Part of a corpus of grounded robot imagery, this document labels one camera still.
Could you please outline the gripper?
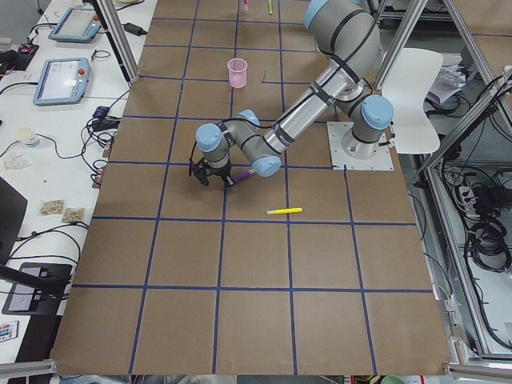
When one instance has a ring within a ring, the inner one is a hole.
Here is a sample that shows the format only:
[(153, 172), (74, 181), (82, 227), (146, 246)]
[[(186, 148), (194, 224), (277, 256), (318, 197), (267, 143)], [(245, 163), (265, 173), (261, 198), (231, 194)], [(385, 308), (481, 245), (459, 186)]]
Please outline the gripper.
[(230, 160), (227, 161), (227, 163), (220, 167), (215, 168), (211, 164), (207, 162), (207, 169), (200, 168), (195, 171), (195, 177), (197, 180), (199, 180), (200, 184), (203, 186), (208, 186), (210, 184), (208, 177), (209, 176), (219, 176), (225, 183), (226, 187), (231, 187), (234, 185), (234, 180), (231, 176), (231, 162)]

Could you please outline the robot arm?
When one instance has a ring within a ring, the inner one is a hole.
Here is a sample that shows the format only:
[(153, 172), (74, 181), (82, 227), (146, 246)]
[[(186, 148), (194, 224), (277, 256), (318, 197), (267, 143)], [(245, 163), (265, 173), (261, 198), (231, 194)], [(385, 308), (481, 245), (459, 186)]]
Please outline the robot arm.
[(233, 146), (240, 149), (256, 174), (264, 178), (273, 175), (282, 164), (281, 154), (332, 105), (353, 122), (343, 137), (349, 156), (366, 159), (378, 147), (383, 131), (392, 123), (394, 108), (387, 98), (364, 88), (363, 78), (380, 44), (375, 18), (353, 1), (312, 1), (304, 25), (326, 56), (326, 69), (269, 127), (260, 126), (252, 110), (244, 110), (197, 128), (194, 145), (202, 158), (190, 162), (189, 174), (202, 185), (208, 186), (210, 176), (233, 185), (229, 154)]

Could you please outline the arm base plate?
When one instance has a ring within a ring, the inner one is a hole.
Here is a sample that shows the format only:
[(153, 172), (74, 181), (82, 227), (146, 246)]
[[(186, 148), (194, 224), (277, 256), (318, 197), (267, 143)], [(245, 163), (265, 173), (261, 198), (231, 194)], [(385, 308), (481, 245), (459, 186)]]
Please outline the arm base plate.
[(333, 170), (393, 171), (386, 133), (378, 142), (365, 144), (353, 136), (352, 122), (328, 122), (327, 132)]

